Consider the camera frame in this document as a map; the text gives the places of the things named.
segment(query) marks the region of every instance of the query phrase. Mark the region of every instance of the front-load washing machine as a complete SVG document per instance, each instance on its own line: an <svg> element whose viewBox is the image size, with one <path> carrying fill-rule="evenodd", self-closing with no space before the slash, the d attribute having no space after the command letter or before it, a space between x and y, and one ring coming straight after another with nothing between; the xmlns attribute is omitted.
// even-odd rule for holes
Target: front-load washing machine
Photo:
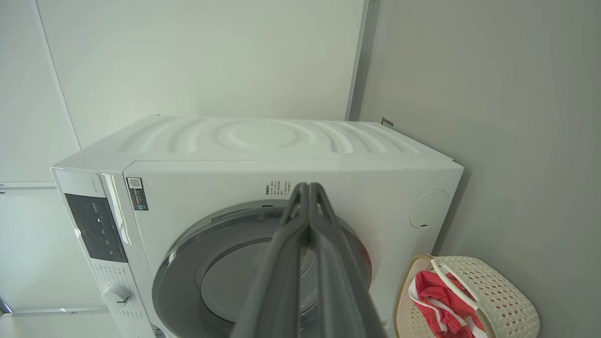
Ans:
<svg viewBox="0 0 601 338"><path fill-rule="evenodd" d="M377 123L154 115L52 172L124 338L228 337L292 189L318 182L382 325L404 267L434 246L463 167ZM300 336L318 320L300 262Z"/></svg>

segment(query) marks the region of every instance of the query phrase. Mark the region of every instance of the wall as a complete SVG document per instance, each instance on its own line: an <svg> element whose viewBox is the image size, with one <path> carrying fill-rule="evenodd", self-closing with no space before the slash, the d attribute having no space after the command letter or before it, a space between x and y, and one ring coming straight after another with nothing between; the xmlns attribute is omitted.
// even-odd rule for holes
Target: wall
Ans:
<svg viewBox="0 0 601 338"><path fill-rule="evenodd" d="M121 334L111 314L98 311L0 316L0 337L120 338Z"/></svg>
<svg viewBox="0 0 601 338"><path fill-rule="evenodd" d="M370 0L365 14L365 25L359 50L355 83L349 107L347 121L358 121L363 104L365 83L371 64L371 52L373 51L374 39L376 37L377 20L380 13L380 0Z"/></svg>
<svg viewBox="0 0 601 338"><path fill-rule="evenodd" d="M18 312L104 307L58 191L47 183L50 166L79 144L36 15L29 1L0 2L0 294ZM22 189L40 185L46 188Z"/></svg>
<svg viewBox="0 0 601 338"><path fill-rule="evenodd" d="M382 0L361 120L465 166L435 253L479 257L539 337L598 336L601 2Z"/></svg>
<svg viewBox="0 0 601 338"><path fill-rule="evenodd" d="M364 0L38 0L82 146L149 114L344 120Z"/></svg>

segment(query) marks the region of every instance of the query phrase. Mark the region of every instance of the laundry basket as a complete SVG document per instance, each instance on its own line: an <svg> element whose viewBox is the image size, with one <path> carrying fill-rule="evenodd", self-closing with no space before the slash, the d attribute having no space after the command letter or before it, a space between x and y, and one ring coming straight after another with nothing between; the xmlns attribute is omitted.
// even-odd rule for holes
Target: laundry basket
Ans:
<svg viewBox="0 0 601 338"><path fill-rule="evenodd" d="M467 297L445 275L453 276L474 297ZM540 322L532 303L497 270L479 259L463 256L413 256L407 265L394 308L399 338L435 338L407 289L420 271L433 271L465 303L471 306L488 338L535 338Z"/></svg>

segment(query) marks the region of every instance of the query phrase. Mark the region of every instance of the qr code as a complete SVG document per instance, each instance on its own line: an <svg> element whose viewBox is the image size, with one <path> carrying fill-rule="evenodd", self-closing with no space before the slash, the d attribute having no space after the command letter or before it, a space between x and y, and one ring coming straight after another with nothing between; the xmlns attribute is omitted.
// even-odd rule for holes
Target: qr code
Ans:
<svg viewBox="0 0 601 338"><path fill-rule="evenodd" d="M130 189L142 189L142 179L140 177L128 177L127 185Z"/></svg>

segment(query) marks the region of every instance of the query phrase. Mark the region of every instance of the circular cover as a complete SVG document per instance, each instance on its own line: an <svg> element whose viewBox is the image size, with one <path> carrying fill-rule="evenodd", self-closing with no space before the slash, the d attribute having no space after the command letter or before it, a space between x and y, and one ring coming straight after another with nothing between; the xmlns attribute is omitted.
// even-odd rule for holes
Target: circular cover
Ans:
<svg viewBox="0 0 601 338"><path fill-rule="evenodd" d="M160 320L181 338L229 337L287 201L240 204L217 212L188 229L161 264L153 284ZM369 255L346 223L349 243L365 282L371 281ZM302 252L300 330L316 324L316 255Z"/></svg>
<svg viewBox="0 0 601 338"><path fill-rule="evenodd" d="M432 190L415 202L409 212L413 227L426 229L445 219L449 195L444 190Z"/></svg>

